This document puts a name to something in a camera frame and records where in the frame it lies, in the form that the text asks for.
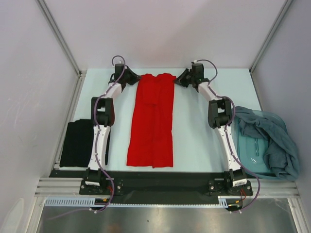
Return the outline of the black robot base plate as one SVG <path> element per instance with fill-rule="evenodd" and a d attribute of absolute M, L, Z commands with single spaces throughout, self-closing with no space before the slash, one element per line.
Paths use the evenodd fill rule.
<path fill-rule="evenodd" d="M 84 176 L 85 171 L 53 170 L 49 177 L 83 179 Z M 109 186 L 103 193 L 91 194 L 79 190 L 79 195 L 98 196 L 99 200 L 95 202 L 96 205 L 107 203 L 111 194 L 113 195 L 112 204 L 130 205 L 208 205 L 216 204 L 220 196 L 243 199 L 253 195 L 250 181 L 247 181 L 246 196 L 220 192 L 220 188 L 224 186 L 224 173 L 220 172 L 111 171 L 108 177 Z"/>

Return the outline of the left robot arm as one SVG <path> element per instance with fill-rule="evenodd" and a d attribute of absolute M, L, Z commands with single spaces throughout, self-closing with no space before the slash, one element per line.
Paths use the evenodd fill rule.
<path fill-rule="evenodd" d="M 82 179 L 80 191 L 102 194 L 109 186 L 105 167 L 108 164 L 111 128 L 115 122 L 114 99 L 126 85 L 134 85 L 140 80 L 127 65 L 114 65 L 107 90 L 99 97 L 91 99 L 91 119 L 93 121 L 93 143 L 90 161 Z"/>

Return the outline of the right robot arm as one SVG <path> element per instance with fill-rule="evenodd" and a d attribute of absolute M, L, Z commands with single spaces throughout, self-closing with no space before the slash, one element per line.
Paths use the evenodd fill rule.
<path fill-rule="evenodd" d="M 215 69 L 213 78 L 206 78 L 204 75 L 204 65 L 202 62 L 210 63 Z M 238 159 L 234 145 L 231 125 L 235 116 L 232 110 L 232 100 L 227 96 L 218 95 L 211 87 L 212 81 L 217 77 L 218 70 L 214 63 L 207 59 L 195 60 L 191 63 L 190 69 L 185 69 L 178 76 L 174 83 L 182 87 L 191 85 L 208 102 L 207 121 L 209 126 L 216 132 L 223 147 L 226 160 L 226 170 L 224 171 L 223 187 L 220 192 L 227 192 L 229 195 L 246 196 L 247 175 L 244 167 Z"/>

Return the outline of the red t shirt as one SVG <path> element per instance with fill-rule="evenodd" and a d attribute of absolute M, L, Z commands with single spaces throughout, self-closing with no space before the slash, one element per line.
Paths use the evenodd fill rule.
<path fill-rule="evenodd" d="M 144 74 L 138 83 L 127 166 L 173 167 L 175 76 Z"/>

